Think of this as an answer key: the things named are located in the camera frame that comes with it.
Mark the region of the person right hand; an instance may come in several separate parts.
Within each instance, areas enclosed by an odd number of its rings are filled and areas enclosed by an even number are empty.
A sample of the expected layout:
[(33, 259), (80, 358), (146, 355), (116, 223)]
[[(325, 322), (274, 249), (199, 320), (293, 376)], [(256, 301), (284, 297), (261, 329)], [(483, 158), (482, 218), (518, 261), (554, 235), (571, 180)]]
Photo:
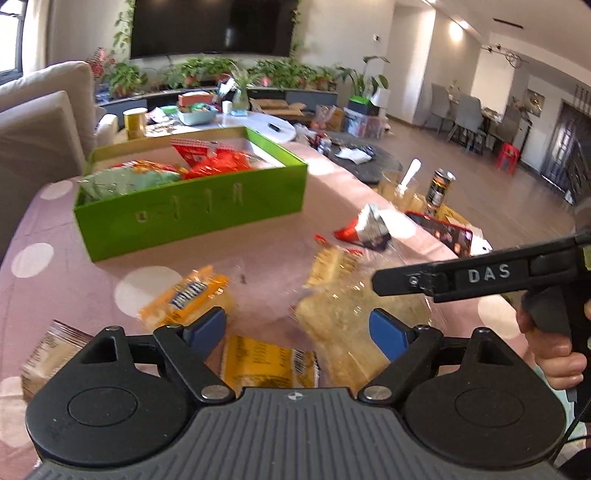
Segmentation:
[(573, 351), (568, 337), (539, 330), (522, 307), (517, 310), (517, 322), (528, 341), (535, 363), (553, 389), (568, 390), (582, 382), (587, 359), (584, 354)]

